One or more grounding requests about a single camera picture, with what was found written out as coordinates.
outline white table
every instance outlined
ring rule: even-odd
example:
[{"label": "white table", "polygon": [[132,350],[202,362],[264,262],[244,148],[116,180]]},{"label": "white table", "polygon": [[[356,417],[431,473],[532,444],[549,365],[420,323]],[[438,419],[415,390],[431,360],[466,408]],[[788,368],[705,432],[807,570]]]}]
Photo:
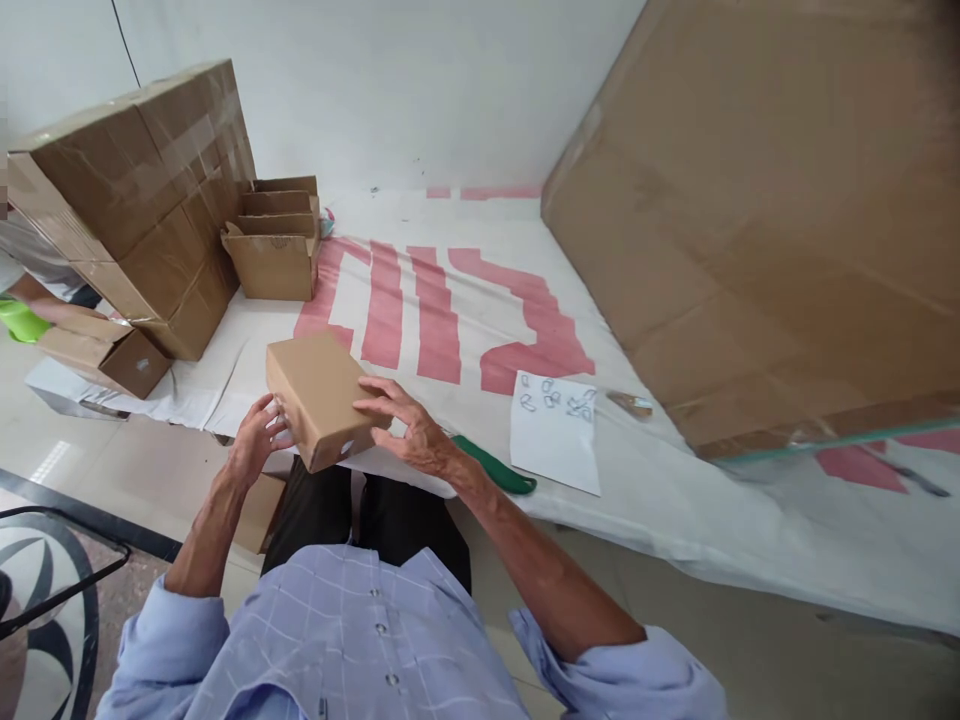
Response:
[{"label": "white table", "polygon": [[[266,392],[265,346],[329,324],[344,328],[338,330],[344,338],[352,331],[351,352],[368,371],[398,379],[447,430],[508,464],[510,399],[484,387],[502,386],[511,352],[486,354],[536,343],[538,326],[541,340],[547,338],[540,359],[548,366],[580,367],[582,348],[593,369],[568,377],[649,397],[540,222],[537,201],[378,193],[327,202],[342,239],[323,246],[327,290],[312,303],[248,300],[239,292],[203,358],[174,363],[145,401],[90,385],[53,360],[40,363],[28,384],[48,401],[86,401],[233,435],[251,402]],[[434,255],[442,272],[411,260]],[[575,323],[573,345],[550,339],[564,322],[550,311],[551,297],[559,314]],[[373,325],[391,313],[395,320],[368,325],[371,302]],[[451,350],[451,323],[459,353]],[[456,359],[459,382],[425,376],[454,377]],[[662,557],[704,579],[960,634],[958,456],[895,443],[888,448],[949,486],[951,498],[844,482],[809,456],[745,466],[731,476],[697,459],[659,405],[641,423],[599,398],[601,497],[541,479],[533,495],[517,500],[532,516]],[[444,483],[377,448],[349,464],[451,494]]]}]

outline light blue checkered shirt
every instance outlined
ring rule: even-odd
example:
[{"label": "light blue checkered shirt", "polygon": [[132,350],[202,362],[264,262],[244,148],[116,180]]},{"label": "light blue checkered shirt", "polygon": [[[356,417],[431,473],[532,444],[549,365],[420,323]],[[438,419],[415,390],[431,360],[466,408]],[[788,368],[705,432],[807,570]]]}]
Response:
[{"label": "light blue checkered shirt", "polygon": [[[556,658],[511,615],[541,681],[572,716],[720,718],[723,690],[659,628],[637,645]],[[260,580],[227,625],[219,598],[163,587],[127,621],[102,718],[528,717],[473,600],[430,550],[395,568],[315,545]]]}]

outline right hand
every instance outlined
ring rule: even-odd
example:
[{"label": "right hand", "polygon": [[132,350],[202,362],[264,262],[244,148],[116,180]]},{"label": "right hand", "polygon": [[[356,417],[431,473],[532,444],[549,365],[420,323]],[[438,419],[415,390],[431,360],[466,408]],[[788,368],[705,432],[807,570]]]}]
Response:
[{"label": "right hand", "polygon": [[371,428],[377,445],[387,448],[407,465],[426,475],[450,483],[460,478],[470,465],[470,456],[454,445],[423,405],[407,395],[394,380],[361,377],[358,382],[363,388],[380,390],[385,395],[356,400],[354,408],[391,415],[407,426],[402,438],[394,437],[388,430]]}]

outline dark trousers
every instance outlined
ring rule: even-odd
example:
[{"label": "dark trousers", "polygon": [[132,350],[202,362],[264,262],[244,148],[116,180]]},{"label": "dark trousers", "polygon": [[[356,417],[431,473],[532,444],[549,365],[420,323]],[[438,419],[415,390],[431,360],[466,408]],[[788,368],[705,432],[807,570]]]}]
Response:
[{"label": "dark trousers", "polygon": [[[469,593],[470,550],[443,498],[407,483],[367,475],[360,501],[360,532],[354,544],[376,550],[399,567],[430,548]],[[298,457],[290,471],[277,531],[263,573],[308,545],[342,545],[350,536],[350,470],[339,465],[308,473]]]},{"label": "dark trousers", "polygon": [[96,290],[89,285],[84,285],[73,294],[72,298],[70,298],[70,304],[79,305],[80,307],[85,307],[88,310],[96,310],[101,299],[102,298]]}]

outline finger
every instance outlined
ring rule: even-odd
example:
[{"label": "finger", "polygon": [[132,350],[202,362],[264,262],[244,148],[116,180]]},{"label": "finger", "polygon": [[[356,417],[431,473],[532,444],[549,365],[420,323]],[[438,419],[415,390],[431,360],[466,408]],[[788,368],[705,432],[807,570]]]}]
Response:
[{"label": "finger", "polygon": [[256,422],[257,427],[266,427],[280,416],[280,412],[281,410],[278,407],[267,408],[266,410],[261,410],[254,415],[253,419]]},{"label": "finger", "polygon": [[253,405],[250,406],[250,410],[247,411],[247,417],[244,419],[249,420],[250,418],[252,418],[258,412],[263,410],[267,405],[269,405],[272,400],[273,400],[273,393],[267,393],[266,395],[261,397]]},{"label": "finger", "polygon": [[386,448],[399,458],[403,457],[403,451],[406,443],[400,438],[395,438],[383,428],[370,428],[370,434],[373,436],[373,442],[382,448]]},{"label": "finger", "polygon": [[274,438],[270,443],[271,450],[286,450],[294,445],[293,438]]},{"label": "finger", "polygon": [[373,412],[383,413],[384,415],[392,415],[395,418],[399,418],[407,425],[413,423],[413,413],[411,412],[411,409],[405,405],[401,405],[398,402],[394,402],[390,398],[381,396],[377,398],[354,400],[353,407],[356,410],[372,410]]},{"label": "finger", "polygon": [[364,375],[363,377],[357,380],[360,383],[361,387],[366,388],[377,388],[378,390],[383,390],[387,394],[387,397],[393,400],[407,400],[410,398],[407,395],[406,390],[400,387],[400,383],[396,380],[389,380],[388,378],[376,377],[373,375]]},{"label": "finger", "polygon": [[283,418],[277,420],[273,425],[267,428],[267,437],[276,437],[287,429],[287,422]]}]

